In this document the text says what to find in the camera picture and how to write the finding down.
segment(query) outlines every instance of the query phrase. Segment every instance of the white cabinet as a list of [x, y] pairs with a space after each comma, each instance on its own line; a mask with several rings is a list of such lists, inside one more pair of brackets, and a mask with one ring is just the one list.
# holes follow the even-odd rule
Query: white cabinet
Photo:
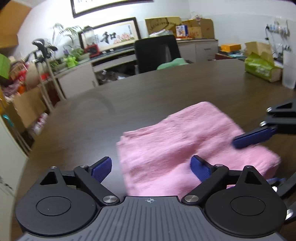
[[91, 63], [78, 66], [77, 69], [59, 78], [59, 83], [66, 98], [99, 86]]
[[10, 241], [15, 192], [27, 156], [11, 136], [0, 118], [0, 240]]
[[178, 41], [181, 57], [193, 63], [215, 59], [218, 40], [201, 39]]

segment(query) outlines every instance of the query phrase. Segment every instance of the folded towel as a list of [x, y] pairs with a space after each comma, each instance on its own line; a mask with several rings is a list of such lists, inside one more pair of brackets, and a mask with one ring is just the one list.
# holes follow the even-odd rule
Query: folded towel
[[154, 126], [125, 132], [117, 149], [128, 195], [182, 198], [200, 184], [190, 169], [193, 155], [232, 170], [252, 165], [266, 179], [273, 177], [280, 163], [275, 153], [260, 145], [232, 147], [232, 139], [243, 133], [208, 102], [185, 108]]

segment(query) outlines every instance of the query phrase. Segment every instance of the table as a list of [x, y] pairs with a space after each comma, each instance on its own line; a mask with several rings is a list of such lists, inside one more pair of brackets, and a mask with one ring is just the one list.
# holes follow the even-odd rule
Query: table
[[[113, 168], [103, 184], [122, 197], [126, 192], [116, 142], [123, 132], [154, 125], [201, 101], [213, 103], [249, 131], [264, 119], [266, 108], [295, 97], [295, 91], [281, 83], [245, 73], [237, 59], [152, 71], [99, 86], [60, 102], [49, 116], [24, 169], [17, 199], [49, 166], [73, 170], [104, 156], [112, 158]], [[278, 176], [296, 171], [296, 136], [277, 135], [264, 145], [282, 157]], [[12, 231], [17, 235], [15, 223]]]

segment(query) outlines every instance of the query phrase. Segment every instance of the black picture frame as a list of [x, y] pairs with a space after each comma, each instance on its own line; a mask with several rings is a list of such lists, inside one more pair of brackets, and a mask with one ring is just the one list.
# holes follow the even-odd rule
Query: black picture frame
[[85, 10], [85, 11], [79, 12], [79, 13], [75, 12], [74, 0], [70, 0], [70, 1], [71, 1], [71, 8], [72, 8], [73, 18], [77, 18], [77, 17], [80, 17], [82, 15], [85, 15], [85, 14], [88, 14], [88, 13], [91, 13], [91, 12], [95, 12], [95, 11], [99, 11], [99, 10], [102, 10], [102, 9], [110, 8], [110, 7], [126, 5], [126, 4], [133, 4], [133, 3], [152, 2], [153, 0], [125, 0], [125, 1], [119, 1], [119, 2], [114, 2], [114, 3], [105, 4], [105, 5], [102, 5], [102, 6], [90, 8], [88, 10]]
[[[102, 28], [102, 27], [106, 27], [108, 25], [112, 25], [112, 24], [117, 24], [117, 23], [123, 23], [123, 22], [127, 22], [127, 21], [133, 21], [134, 22], [134, 25], [135, 25], [135, 28], [136, 28], [136, 33], [137, 33], [137, 37], [138, 39], [141, 39], [141, 34], [140, 34], [140, 30], [139, 30], [139, 27], [138, 27], [138, 22], [137, 22], [137, 19], [135, 17], [133, 18], [125, 18], [125, 19], [120, 19], [120, 20], [117, 20], [117, 21], [113, 21], [113, 22], [110, 22], [110, 23], [104, 23], [104, 24], [101, 24], [101, 25], [98, 25], [98, 26], [95, 26], [95, 27], [92, 27], [93, 29], [98, 29], [98, 28]], [[80, 43], [80, 46], [82, 49], [85, 48], [84, 44], [83, 44], [83, 41], [82, 41], [82, 32], [78, 32], [78, 38], [79, 38], [79, 43]], [[119, 47], [116, 47], [116, 48], [113, 48], [114, 50], [118, 50], [118, 49], [121, 49], [121, 48], [127, 48], [127, 47], [131, 47], [133, 46], [133, 43], [132, 44], [126, 44], [126, 45], [122, 45], [122, 46], [119, 46]]]

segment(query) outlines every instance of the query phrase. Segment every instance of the green cloth on chair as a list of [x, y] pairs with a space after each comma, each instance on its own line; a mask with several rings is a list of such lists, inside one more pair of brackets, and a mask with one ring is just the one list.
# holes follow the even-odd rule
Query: green cloth on chair
[[188, 63], [186, 63], [186, 61], [183, 58], [177, 58], [177, 59], [174, 59], [172, 62], [161, 64], [160, 66], [157, 67], [157, 69], [158, 70], [167, 69], [167, 68], [171, 68], [179, 65], [185, 65], [185, 64], [188, 64]]

